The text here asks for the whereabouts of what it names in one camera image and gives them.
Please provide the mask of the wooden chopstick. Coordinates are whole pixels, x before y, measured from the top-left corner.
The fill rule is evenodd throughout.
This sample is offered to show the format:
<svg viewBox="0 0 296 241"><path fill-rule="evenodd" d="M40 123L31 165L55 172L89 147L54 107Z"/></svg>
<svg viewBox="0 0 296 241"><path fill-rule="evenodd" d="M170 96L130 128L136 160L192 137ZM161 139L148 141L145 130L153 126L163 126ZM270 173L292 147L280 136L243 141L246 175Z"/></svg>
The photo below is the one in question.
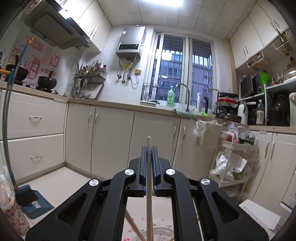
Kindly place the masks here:
<svg viewBox="0 0 296 241"><path fill-rule="evenodd" d="M138 238L141 241L146 241L146 239L142 235L141 231L138 229L137 225L135 224L135 222L133 221L132 217L130 216L130 213L127 210L125 211L125 219L128 221L128 223L130 224L130 226L133 228L133 230L137 234Z"/></svg>
<svg viewBox="0 0 296 241"><path fill-rule="evenodd" d="M152 137L147 137L147 240L153 241L152 221Z"/></svg>

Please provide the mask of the clear glass jar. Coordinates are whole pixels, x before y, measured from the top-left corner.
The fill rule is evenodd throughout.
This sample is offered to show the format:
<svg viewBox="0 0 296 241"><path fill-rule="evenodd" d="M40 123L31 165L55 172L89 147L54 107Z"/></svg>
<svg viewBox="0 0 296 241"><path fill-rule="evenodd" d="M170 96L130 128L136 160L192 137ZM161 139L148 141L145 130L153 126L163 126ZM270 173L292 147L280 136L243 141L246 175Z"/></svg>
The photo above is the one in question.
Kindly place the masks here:
<svg viewBox="0 0 296 241"><path fill-rule="evenodd" d="M153 228L154 241L168 241L174 237L174 231L171 228L155 227Z"/></svg>

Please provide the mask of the kitchen faucet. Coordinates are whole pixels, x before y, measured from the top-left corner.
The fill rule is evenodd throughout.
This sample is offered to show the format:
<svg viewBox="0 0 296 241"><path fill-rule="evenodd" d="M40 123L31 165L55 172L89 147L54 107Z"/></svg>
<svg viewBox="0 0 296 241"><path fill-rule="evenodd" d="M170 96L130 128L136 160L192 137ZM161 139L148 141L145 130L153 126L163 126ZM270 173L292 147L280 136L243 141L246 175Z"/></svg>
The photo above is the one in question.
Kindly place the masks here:
<svg viewBox="0 0 296 241"><path fill-rule="evenodd" d="M187 99L186 100L186 112L189 113L190 112L190 90L189 90L189 87L183 83L178 83L173 88L173 92L175 93L177 91L177 89L182 89L182 91L180 92L180 96L181 96L182 100L184 99L184 97Z"/></svg>

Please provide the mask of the white rolling cart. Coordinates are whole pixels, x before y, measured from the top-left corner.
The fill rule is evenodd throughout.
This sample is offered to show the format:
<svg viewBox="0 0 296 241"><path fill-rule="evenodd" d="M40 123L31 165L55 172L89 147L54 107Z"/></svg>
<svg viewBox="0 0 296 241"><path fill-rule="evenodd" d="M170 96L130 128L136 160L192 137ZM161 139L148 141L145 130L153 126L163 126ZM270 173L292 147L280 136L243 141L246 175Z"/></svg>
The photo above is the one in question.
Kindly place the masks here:
<svg viewBox="0 0 296 241"><path fill-rule="evenodd" d="M246 186L248 180L253 175L253 165L256 157L247 157L247 154L258 154L258 139L254 143L239 144L235 142L235 134L222 132L218 141L218 146L214 154L214 159L209 173L209 178L218 187L230 187L234 185Z"/></svg>

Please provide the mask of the white plastic bag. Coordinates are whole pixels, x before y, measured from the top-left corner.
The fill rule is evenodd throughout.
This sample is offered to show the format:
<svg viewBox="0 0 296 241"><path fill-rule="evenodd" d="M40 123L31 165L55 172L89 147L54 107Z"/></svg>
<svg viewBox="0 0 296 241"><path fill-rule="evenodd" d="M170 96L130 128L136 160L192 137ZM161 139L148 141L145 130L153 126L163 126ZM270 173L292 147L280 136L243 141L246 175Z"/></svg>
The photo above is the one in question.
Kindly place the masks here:
<svg viewBox="0 0 296 241"><path fill-rule="evenodd" d="M194 135L196 136L196 145L208 152L213 152L218 145L221 132L222 125L216 120L197 120L194 130Z"/></svg>

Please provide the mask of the green soap bottle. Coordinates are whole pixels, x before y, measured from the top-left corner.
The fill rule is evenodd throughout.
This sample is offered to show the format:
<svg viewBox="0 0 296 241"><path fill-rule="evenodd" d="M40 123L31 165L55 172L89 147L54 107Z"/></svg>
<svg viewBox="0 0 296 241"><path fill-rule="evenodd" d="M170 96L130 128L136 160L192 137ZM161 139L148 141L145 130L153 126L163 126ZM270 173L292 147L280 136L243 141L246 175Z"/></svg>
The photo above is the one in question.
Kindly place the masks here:
<svg viewBox="0 0 296 241"><path fill-rule="evenodd" d="M175 104L174 90L175 90L175 88L173 86L171 86L170 90L168 91L168 96L167 96L167 101L166 101L166 105L168 107L174 107L174 104Z"/></svg>

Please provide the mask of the stacked pots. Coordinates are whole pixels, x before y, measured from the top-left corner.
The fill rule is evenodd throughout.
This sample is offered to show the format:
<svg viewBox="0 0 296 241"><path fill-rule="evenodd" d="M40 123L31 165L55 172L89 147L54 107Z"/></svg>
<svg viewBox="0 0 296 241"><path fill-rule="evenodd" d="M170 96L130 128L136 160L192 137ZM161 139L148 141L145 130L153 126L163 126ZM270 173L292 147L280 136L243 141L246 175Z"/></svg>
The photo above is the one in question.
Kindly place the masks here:
<svg viewBox="0 0 296 241"><path fill-rule="evenodd" d="M215 102L215 118L241 123L241 116L238 115L238 95L235 93L221 92L218 89L210 90L217 92Z"/></svg>

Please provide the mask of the blue dustpan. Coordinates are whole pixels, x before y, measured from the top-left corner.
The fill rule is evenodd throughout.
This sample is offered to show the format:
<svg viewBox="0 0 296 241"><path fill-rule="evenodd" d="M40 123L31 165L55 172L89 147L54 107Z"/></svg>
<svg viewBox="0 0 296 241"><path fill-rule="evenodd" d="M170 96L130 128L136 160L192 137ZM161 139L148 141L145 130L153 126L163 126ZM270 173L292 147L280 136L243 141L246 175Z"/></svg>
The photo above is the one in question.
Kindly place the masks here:
<svg viewBox="0 0 296 241"><path fill-rule="evenodd" d="M22 211L30 218L36 219L54 209L53 205L30 185L15 190L15 198Z"/></svg>

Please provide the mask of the white electric kettle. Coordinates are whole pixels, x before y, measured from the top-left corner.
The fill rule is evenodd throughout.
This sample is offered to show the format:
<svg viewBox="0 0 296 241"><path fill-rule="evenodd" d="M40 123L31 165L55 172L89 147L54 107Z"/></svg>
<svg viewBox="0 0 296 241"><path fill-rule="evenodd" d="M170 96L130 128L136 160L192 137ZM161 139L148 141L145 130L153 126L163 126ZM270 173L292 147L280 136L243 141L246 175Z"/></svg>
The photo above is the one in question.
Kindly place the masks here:
<svg viewBox="0 0 296 241"><path fill-rule="evenodd" d="M247 125L249 105L256 105L256 102L243 101L238 107L238 115L241 116L241 124L243 125Z"/></svg>

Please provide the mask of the plastic bottle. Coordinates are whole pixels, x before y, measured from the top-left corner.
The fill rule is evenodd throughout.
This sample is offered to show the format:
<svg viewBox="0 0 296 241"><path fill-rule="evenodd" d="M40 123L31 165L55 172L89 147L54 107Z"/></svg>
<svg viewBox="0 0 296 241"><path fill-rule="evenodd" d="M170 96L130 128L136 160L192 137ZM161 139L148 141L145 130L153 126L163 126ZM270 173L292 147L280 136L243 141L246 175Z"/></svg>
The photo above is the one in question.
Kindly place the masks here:
<svg viewBox="0 0 296 241"><path fill-rule="evenodd" d="M256 125L262 126L264 125L264 104L262 100L259 100L256 110Z"/></svg>

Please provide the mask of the window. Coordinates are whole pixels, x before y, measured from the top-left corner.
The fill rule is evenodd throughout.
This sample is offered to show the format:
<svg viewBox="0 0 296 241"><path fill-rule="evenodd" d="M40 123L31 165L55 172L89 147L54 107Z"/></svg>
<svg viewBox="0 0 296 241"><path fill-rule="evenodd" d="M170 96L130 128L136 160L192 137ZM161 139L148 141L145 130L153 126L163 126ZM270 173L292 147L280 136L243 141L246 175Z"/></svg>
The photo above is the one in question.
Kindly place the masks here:
<svg viewBox="0 0 296 241"><path fill-rule="evenodd" d="M183 83L190 90L190 112L212 112L215 60L213 43L187 35L157 32L152 44L141 101L167 105L171 86ZM175 92L174 108L186 108L186 98Z"/></svg>

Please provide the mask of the floral trash bin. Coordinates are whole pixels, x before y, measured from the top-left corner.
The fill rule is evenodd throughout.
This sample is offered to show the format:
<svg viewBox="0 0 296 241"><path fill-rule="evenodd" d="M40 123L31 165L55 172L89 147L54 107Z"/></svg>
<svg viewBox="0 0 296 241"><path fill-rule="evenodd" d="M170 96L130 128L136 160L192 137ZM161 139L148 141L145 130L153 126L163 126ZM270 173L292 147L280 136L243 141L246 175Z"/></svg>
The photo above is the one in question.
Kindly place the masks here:
<svg viewBox="0 0 296 241"><path fill-rule="evenodd" d="M3 163L1 163L1 210L14 231L20 236L25 236L30 224L16 202L8 168Z"/></svg>

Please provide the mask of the black microwave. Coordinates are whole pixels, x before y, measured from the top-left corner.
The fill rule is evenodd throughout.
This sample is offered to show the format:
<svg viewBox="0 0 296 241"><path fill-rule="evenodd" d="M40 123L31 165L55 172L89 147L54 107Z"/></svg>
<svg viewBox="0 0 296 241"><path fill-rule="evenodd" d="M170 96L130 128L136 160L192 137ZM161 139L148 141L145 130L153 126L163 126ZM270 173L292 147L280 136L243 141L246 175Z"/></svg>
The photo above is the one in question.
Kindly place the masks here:
<svg viewBox="0 0 296 241"><path fill-rule="evenodd" d="M252 76L251 74L248 74L240 82L241 98L253 96L262 92L263 92L262 81L259 73L254 76Z"/></svg>

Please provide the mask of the black wok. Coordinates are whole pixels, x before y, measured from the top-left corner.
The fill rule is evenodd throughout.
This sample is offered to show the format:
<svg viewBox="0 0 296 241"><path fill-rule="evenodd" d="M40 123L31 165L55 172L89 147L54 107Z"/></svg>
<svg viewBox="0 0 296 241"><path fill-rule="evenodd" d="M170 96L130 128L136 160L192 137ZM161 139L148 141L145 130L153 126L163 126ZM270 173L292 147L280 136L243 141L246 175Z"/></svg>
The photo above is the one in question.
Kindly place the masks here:
<svg viewBox="0 0 296 241"><path fill-rule="evenodd" d="M36 86L37 90L52 93L52 90L57 85L57 80L52 77L54 71L55 71L54 68L52 68L48 76L39 77L37 82L38 85Z"/></svg>

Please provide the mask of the grey water heater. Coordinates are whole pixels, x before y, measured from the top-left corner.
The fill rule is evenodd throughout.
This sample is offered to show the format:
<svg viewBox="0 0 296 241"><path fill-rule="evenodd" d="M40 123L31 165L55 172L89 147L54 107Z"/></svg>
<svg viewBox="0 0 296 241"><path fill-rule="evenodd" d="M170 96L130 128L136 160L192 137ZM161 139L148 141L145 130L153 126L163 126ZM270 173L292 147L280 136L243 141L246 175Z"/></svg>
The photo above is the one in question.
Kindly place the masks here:
<svg viewBox="0 0 296 241"><path fill-rule="evenodd" d="M146 36L146 27L125 27L122 31L116 55L119 58L141 58Z"/></svg>

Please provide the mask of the black range hood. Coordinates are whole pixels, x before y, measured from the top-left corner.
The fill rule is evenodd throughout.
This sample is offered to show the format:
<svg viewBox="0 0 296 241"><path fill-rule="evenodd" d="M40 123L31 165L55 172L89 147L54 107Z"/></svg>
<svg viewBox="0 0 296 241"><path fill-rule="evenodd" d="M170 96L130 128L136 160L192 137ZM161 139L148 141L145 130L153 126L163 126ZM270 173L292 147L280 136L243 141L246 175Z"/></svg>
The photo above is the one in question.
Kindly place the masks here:
<svg viewBox="0 0 296 241"><path fill-rule="evenodd" d="M90 38L56 1L41 1L25 19L31 32L53 47L66 50L88 44Z"/></svg>

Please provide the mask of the blue handled mop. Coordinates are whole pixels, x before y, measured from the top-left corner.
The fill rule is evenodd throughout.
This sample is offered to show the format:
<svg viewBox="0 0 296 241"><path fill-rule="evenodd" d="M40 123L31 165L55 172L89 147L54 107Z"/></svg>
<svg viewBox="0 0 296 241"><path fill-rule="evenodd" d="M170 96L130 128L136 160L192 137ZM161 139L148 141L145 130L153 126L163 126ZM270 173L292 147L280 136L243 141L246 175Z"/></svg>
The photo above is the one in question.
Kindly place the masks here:
<svg viewBox="0 0 296 241"><path fill-rule="evenodd" d="M25 127L25 112L23 109L26 105L21 100L28 97L23 93L15 92L15 87L22 87L21 85L15 85L15 79L9 81L6 85L6 89L2 90L3 105L1 112L2 116L6 116L6 121L2 121L2 129L6 130L5 138L2 139L3 143L3 161L8 168L12 186L15 187L23 180L18 168L21 164L21 158L17 157L18 151L16 144L13 141L20 141L24 136Z"/></svg>

